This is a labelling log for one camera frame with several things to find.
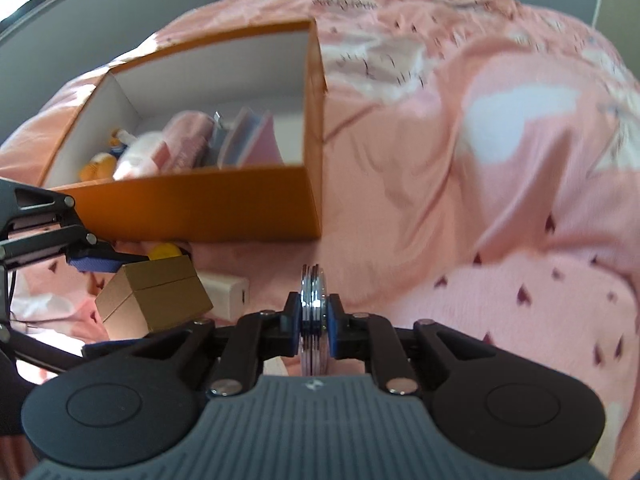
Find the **gold cardboard gift box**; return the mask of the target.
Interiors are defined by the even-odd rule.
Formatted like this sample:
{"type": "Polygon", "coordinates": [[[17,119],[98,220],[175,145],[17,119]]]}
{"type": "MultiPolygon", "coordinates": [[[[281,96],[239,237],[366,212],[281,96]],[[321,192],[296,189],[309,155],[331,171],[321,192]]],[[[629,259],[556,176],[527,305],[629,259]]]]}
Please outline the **gold cardboard gift box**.
{"type": "Polygon", "coordinates": [[[126,264],[96,297],[111,340],[141,338],[201,318],[213,309],[186,256],[126,264]]]}

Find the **grey felt pad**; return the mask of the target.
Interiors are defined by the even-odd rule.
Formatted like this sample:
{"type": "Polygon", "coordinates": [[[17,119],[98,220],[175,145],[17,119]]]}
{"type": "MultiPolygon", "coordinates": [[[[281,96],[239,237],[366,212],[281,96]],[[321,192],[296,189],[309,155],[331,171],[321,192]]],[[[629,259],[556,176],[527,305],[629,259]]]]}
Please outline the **grey felt pad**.
{"type": "Polygon", "coordinates": [[[255,142],[260,116],[251,108],[243,107],[227,130],[218,152],[219,168],[241,167],[255,142]]]}

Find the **white panda plush toy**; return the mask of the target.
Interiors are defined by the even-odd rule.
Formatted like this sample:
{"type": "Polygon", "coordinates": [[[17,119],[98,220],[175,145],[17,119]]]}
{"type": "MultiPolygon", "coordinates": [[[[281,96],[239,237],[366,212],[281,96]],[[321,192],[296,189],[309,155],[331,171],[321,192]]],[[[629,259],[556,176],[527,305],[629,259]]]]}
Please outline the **white panda plush toy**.
{"type": "Polygon", "coordinates": [[[120,155],[113,179],[155,176],[165,166],[169,158],[168,146],[163,133],[151,131],[137,136],[120,155]]]}

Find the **white power adapter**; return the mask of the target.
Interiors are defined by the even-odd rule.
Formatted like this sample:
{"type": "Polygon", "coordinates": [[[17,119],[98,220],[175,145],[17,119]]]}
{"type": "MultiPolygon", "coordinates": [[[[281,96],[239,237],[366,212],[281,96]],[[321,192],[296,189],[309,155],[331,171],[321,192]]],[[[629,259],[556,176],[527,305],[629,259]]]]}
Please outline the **white power adapter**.
{"type": "Polygon", "coordinates": [[[198,279],[212,303],[209,313],[224,321],[243,315],[250,295],[250,281],[242,276],[198,271],[198,279]]]}

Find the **orange duck plush toy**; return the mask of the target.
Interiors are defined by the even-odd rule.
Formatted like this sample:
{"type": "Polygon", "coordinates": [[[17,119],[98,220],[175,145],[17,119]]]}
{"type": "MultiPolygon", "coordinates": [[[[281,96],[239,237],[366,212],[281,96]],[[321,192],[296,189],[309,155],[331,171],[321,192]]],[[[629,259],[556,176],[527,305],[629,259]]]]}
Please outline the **orange duck plush toy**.
{"type": "Polygon", "coordinates": [[[78,172],[80,182],[112,180],[120,156],[134,143],[136,137],[124,129],[114,130],[105,152],[99,152],[78,172]]]}

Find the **cream bedroom door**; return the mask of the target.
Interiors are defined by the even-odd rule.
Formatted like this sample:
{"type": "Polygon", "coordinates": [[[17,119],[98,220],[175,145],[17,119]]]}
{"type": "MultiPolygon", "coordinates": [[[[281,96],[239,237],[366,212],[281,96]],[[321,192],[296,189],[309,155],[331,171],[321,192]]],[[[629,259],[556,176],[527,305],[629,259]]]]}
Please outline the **cream bedroom door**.
{"type": "Polygon", "coordinates": [[[594,27],[616,47],[639,78],[639,0],[600,0],[594,27]]]}

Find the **orange cardboard storage box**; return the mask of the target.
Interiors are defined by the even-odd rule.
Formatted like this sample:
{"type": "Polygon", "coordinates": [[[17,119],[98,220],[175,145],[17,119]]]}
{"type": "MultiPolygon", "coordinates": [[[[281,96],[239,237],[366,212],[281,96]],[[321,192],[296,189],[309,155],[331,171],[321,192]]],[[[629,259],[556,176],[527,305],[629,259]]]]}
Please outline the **orange cardboard storage box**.
{"type": "Polygon", "coordinates": [[[314,21],[208,32],[109,68],[63,130],[40,182],[70,194],[104,240],[314,240],[322,230],[325,95],[314,21]],[[243,107],[272,114],[282,165],[78,179],[114,130],[160,131],[187,110],[231,122],[243,107]]]}

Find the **yellow tape measure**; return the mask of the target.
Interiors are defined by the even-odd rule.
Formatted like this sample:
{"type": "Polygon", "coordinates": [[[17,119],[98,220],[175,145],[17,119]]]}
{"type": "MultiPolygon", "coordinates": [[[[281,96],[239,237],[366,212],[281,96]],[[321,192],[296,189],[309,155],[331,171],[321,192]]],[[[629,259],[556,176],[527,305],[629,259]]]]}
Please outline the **yellow tape measure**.
{"type": "Polygon", "coordinates": [[[182,255],[182,249],[172,243],[158,243],[151,247],[148,251],[148,257],[150,260],[175,258],[181,257],[182,255]]]}

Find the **pink folded cloth pouch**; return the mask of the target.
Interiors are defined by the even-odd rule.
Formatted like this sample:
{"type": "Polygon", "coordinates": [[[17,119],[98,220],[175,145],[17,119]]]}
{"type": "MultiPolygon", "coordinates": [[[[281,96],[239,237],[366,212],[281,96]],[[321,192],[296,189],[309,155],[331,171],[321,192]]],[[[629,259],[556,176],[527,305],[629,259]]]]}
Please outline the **pink folded cloth pouch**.
{"type": "Polygon", "coordinates": [[[152,154],[158,172],[169,174],[194,168],[208,149],[214,130],[213,118],[205,113],[187,110],[175,114],[163,128],[152,154]]]}

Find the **pink printed bed quilt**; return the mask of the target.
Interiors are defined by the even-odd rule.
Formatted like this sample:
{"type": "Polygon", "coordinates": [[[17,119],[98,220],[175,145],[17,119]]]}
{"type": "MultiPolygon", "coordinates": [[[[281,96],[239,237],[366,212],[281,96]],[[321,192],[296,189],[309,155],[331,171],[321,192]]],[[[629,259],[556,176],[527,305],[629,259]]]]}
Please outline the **pink printed bed quilt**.
{"type": "Polygon", "coordinates": [[[318,264],[347,314],[392,323],[420,391],[383,392],[329,347],[325,375],[297,350],[212,398],[215,330],[242,316],[111,340],[96,297],[118,271],[61,256],[15,271],[39,292],[13,296],[11,327],[82,363],[1,356],[1,420],[34,448],[32,478],[633,477],[639,85],[574,18],[516,0],[220,0],[65,86],[2,148],[1,181],[67,194],[44,166],[112,66],[296,20],[316,23],[326,78],[319,237],[96,249],[175,244],[196,274],[250,281],[242,316],[282,310],[318,264]]]}

